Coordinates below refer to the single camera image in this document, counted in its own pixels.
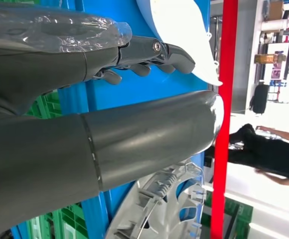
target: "red pole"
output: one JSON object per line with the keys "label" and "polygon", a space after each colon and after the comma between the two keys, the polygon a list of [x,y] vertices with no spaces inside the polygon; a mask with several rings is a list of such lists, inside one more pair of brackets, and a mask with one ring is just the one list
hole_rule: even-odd
{"label": "red pole", "polygon": [[223,85],[219,88],[219,93],[224,102],[224,119],[216,141],[211,239],[222,239],[223,233],[224,193],[225,191],[228,134],[237,27],[237,3],[238,0],[223,1],[219,66],[219,80],[223,82]]}

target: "gray cylindrical arm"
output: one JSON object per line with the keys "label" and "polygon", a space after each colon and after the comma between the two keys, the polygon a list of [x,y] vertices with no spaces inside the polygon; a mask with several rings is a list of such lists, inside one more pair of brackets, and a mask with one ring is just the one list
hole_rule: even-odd
{"label": "gray cylindrical arm", "polygon": [[0,232],[203,151],[222,111],[204,91],[48,120],[0,113]]}

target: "metal screw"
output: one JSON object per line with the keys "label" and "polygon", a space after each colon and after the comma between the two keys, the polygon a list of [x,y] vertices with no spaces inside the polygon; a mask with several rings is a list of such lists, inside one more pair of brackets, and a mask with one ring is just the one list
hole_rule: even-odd
{"label": "metal screw", "polygon": [[154,43],[154,50],[157,51],[157,52],[160,51],[161,50],[161,44],[160,44],[160,42],[157,42],[157,41]]}

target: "person's arm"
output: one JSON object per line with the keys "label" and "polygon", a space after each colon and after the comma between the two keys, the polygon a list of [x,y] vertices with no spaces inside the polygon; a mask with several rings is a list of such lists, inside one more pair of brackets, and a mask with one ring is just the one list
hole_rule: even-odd
{"label": "person's arm", "polygon": [[289,179],[288,178],[279,178],[279,177],[274,176],[274,175],[272,175],[272,174],[268,174],[267,172],[259,170],[259,169],[256,169],[256,172],[262,174],[262,175],[264,175],[264,176],[265,176],[267,178],[271,179],[273,182],[278,183],[280,185],[289,186]]}
{"label": "person's arm", "polygon": [[274,128],[268,128],[268,127],[264,127],[264,126],[258,126],[256,129],[260,129],[262,131],[268,131],[270,133],[276,134],[278,136],[280,136],[281,138],[286,139],[289,141],[289,132],[284,132],[284,131],[280,131]]}

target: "white wall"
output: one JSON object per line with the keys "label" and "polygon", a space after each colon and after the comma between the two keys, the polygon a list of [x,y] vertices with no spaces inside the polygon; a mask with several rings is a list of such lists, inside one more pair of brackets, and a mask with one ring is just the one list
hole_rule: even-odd
{"label": "white wall", "polygon": [[289,239],[289,221],[254,209],[248,239]]}

